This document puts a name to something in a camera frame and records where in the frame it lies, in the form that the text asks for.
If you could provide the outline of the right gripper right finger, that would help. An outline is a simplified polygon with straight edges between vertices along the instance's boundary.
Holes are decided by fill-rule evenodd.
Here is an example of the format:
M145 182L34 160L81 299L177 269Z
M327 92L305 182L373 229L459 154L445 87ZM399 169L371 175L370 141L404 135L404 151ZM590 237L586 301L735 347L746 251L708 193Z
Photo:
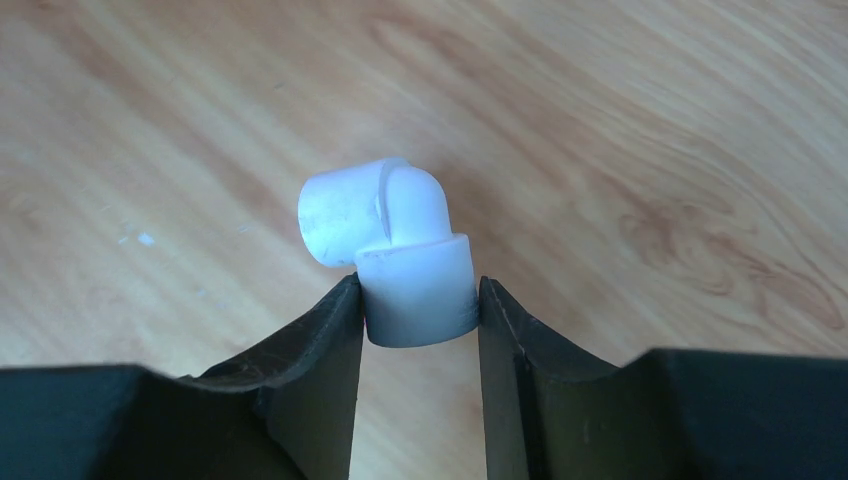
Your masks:
M843 479L843 359L652 349L614 366L479 287L491 479Z

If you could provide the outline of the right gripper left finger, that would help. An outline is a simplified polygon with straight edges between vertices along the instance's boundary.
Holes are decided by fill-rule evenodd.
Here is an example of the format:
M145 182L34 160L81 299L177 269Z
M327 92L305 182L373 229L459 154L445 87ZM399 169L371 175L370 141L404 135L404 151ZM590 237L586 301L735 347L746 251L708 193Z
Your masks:
M202 375L136 364L5 368L5 479L345 479L364 326L344 277Z

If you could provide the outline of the white elbow fitting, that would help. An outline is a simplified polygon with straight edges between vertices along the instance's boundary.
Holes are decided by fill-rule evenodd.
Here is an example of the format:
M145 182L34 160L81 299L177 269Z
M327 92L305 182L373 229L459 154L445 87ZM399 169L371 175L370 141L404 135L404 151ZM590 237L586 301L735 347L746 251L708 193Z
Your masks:
M303 185L297 214L316 261L356 269L372 343L428 346L478 326L470 240L453 231L429 172L386 158L320 173Z

